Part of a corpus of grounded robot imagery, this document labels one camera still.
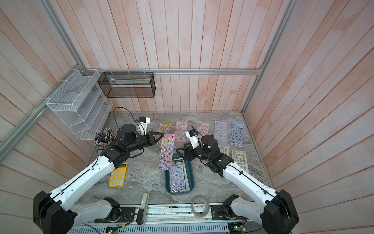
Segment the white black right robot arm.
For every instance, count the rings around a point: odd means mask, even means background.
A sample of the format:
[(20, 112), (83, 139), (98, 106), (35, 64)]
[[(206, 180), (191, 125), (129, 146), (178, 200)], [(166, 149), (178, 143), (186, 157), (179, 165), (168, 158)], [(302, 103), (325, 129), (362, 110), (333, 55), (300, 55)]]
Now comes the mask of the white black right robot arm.
[(233, 158), (221, 152), (213, 135), (199, 137), (196, 130), (190, 130), (186, 136), (189, 142), (175, 150), (183, 160), (203, 161), (211, 171), (231, 181), (252, 198), (252, 201), (247, 201), (238, 195), (231, 195), (217, 212), (218, 216), (226, 220), (248, 218), (261, 224), (268, 234), (292, 232), (300, 219), (288, 192), (278, 192), (247, 173)]

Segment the grey stapler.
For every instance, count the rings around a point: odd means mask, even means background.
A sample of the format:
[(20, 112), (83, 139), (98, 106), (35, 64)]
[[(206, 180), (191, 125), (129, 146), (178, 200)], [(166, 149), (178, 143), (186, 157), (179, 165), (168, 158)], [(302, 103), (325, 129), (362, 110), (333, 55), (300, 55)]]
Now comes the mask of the grey stapler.
[(140, 207), (138, 209), (137, 217), (136, 217), (136, 223), (137, 223), (138, 227), (143, 227), (144, 224), (145, 224), (146, 216), (147, 216), (148, 203), (149, 203), (149, 194), (144, 193), (143, 197), (142, 197)]

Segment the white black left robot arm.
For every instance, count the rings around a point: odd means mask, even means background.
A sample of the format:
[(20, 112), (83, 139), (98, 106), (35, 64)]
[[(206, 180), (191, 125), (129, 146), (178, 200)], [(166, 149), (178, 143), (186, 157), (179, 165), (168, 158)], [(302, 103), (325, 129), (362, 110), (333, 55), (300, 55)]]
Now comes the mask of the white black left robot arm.
[(33, 222), (45, 234), (66, 234), (73, 227), (95, 219), (119, 221), (120, 204), (110, 197), (83, 207), (75, 203), (105, 175), (128, 160), (131, 152), (156, 145), (163, 136), (153, 131), (141, 135), (135, 125), (123, 125), (112, 144), (93, 163), (51, 192), (41, 191), (34, 197)]

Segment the red blue cat sticker sheet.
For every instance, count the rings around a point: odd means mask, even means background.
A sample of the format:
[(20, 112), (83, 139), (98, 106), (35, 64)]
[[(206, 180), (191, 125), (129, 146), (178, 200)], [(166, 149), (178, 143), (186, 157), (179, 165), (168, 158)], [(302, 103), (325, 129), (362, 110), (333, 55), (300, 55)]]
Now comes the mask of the red blue cat sticker sheet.
[(186, 132), (188, 131), (188, 121), (177, 120), (175, 126), (175, 142), (185, 143), (188, 139)]

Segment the colourful small sticker sheet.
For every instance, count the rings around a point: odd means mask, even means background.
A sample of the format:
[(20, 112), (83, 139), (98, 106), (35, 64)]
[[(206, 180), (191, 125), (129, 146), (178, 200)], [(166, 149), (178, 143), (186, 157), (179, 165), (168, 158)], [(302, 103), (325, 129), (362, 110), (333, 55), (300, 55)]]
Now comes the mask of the colourful small sticker sheet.
[(159, 125), (159, 132), (164, 133), (165, 135), (171, 132), (172, 122), (169, 121), (161, 121)]

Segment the green sticker sheet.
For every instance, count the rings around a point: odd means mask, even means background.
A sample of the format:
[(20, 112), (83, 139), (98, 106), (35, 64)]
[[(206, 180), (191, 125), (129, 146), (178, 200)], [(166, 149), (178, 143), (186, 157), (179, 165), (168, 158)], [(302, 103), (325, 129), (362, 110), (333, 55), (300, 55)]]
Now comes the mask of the green sticker sheet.
[(234, 161), (242, 168), (242, 170), (248, 173), (249, 169), (248, 169), (246, 152), (232, 149), (231, 155)]
[(221, 151), (221, 153), (229, 156), (230, 153), (229, 153), (229, 146), (224, 146), (224, 145), (219, 145), (219, 149)]

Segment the light blue sticker sheet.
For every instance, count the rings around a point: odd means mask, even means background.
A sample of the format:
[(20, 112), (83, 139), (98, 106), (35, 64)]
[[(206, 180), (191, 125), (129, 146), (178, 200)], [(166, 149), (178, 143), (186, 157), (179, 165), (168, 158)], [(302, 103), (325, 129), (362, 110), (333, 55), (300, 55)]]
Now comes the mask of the light blue sticker sheet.
[(218, 142), (227, 142), (227, 122), (215, 121), (214, 137)]

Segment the white mesh wall shelf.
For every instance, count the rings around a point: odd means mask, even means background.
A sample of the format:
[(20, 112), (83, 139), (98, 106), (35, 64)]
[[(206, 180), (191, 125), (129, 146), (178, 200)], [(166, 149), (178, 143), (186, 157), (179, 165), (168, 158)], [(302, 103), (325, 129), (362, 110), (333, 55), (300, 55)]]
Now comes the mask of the white mesh wall shelf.
[(113, 107), (100, 88), (94, 89), (99, 77), (95, 69), (77, 69), (63, 80), (47, 102), (49, 109), (79, 140), (93, 140)]

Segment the pastel sticker sheet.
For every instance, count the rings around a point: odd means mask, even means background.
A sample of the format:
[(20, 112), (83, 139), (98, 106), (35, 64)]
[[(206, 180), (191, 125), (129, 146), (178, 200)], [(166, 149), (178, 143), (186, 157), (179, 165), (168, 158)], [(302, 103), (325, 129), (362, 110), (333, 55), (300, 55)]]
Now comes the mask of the pastel sticker sheet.
[(197, 123), (197, 131), (200, 133), (201, 136), (208, 135), (209, 132), (209, 123)]

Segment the red pencil cup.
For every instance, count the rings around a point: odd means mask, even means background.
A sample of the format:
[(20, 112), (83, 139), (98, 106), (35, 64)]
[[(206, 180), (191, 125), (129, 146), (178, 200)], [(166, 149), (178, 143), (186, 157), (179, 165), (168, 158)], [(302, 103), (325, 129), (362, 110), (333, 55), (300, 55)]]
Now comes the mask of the red pencil cup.
[(99, 146), (103, 149), (110, 146), (116, 138), (116, 134), (112, 128), (106, 128), (103, 132), (96, 132), (94, 138), (94, 145)]

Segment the purple sticker sheet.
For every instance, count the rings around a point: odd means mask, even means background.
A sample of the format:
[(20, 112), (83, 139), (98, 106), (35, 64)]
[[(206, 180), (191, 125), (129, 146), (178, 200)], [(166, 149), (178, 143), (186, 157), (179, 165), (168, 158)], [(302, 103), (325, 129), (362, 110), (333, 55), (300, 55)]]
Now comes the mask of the purple sticker sheet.
[(173, 161), (169, 169), (170, 192), (172, 194), (190, 191), (186, 166), (183, 160)]

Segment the dark blue sticker sheet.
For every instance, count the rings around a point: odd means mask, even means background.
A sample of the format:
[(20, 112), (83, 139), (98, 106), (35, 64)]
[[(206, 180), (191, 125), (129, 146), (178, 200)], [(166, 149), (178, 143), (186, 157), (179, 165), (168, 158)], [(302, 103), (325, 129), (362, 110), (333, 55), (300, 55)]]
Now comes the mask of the dark blue sticker sheet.
[(244, 142), (244, 125), (239, 123), (232, 123), (230, 145), (243, 147)]

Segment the pink yellow cat sticker sheet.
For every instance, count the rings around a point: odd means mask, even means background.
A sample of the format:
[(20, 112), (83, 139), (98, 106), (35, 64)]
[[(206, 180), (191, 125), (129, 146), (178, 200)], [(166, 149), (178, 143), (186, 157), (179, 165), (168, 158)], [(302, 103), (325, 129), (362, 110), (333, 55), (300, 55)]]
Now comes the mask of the pink yellow cat sticker sheet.
[(174, 142), (175, 134), (167, 134), (161, 139), (160, 172), (169, 170), (171, 167)]

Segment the black mesh wall basket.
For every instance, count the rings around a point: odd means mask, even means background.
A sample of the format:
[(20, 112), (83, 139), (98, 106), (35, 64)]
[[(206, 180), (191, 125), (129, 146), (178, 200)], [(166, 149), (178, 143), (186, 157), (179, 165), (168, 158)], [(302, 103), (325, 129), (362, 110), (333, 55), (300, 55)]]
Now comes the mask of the black mesh wall basket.
[(98, 84), (108, 98), (153, 98), (156, 92), (152, 72), (103, 72)]

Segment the yellow calculator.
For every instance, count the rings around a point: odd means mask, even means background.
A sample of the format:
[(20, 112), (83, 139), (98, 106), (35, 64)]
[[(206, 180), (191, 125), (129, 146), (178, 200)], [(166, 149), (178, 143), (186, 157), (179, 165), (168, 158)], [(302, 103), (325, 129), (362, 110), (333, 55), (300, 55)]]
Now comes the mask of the yellow calculator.
[(108, 183), (109, 187), (122, 187), (124, 185), (127, 168), (128, 165), (126, 163), (123, 163), (117, 169), (112, 171)]

